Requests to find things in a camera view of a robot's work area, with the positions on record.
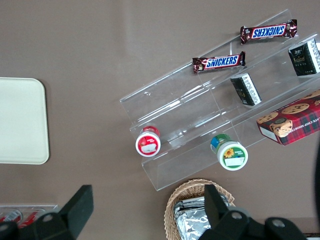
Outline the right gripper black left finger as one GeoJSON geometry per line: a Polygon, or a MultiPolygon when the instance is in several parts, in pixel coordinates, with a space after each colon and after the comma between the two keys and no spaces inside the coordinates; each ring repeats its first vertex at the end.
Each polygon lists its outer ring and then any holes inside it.
{"type": "Polygon", "coordinates": [[[49,212],[19,228],[15,222],[0,224],[2,240],[76,240],[94,211],[93,187],[82,185],[59,212],[49,212]]]}

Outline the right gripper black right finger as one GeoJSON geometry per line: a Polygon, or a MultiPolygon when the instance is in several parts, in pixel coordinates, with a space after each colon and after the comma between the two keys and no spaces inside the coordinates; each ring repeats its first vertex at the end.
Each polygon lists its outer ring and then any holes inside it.
{"type": "Polygon", "coordinates": [[[307,239],[305,234],[286,218],[270,217],[262,224],[240,210],[230,210],[212,184],[204,187],[204,209],[211,228],[199,237],[201,240],[307,239]]]}

